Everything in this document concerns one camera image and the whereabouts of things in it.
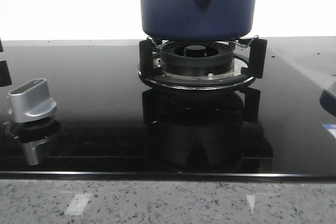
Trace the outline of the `silver stove knob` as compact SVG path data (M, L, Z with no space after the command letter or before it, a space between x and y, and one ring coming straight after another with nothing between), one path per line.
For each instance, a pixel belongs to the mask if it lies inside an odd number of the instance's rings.
M50 96L46 79L30 80L8 93L12 121L26 123L52 116L57 102Z

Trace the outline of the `black left pot support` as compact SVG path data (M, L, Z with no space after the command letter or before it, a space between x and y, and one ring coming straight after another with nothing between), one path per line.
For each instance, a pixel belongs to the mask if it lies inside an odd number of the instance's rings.
M0 86L1 87L6 87L9 85L12 85L12 80L10 77L10 72L9 72L9 68L7 65L7 61L6 60L1 60L0 61Z

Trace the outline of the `blue cooking pot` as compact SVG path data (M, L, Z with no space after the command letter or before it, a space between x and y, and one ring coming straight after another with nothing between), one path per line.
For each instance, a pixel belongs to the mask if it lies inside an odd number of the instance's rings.
M255 0L140 0L143 31L177 41L221 41L247 35Z

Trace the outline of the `black glass gas stove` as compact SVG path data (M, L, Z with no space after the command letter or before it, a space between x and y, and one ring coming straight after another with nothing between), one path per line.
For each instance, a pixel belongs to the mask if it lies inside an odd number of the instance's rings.
M270 38L262 79L226 93L144 85L137 41L6 41L1 178L335 181L335 38ZM8 93L47 80L54 115L16 123Z

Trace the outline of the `black pot support grate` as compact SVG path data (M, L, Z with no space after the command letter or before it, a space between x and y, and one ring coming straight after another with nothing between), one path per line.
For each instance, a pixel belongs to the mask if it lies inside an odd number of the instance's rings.
M183 76L163 69L161 49L176 40L162 41L147 37L139 42L139 78L147 86L171 90L212 91L247 86L264 74L267 41L258 36L250 39L228 41L178 41L219 42L233 49L234 62L231 70L206 76Z

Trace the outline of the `blue white sticker label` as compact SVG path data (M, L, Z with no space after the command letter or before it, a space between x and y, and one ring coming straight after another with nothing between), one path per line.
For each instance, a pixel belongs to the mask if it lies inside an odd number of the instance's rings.
M334 138L336 138L336 125L335 124L323 124L322 125Z

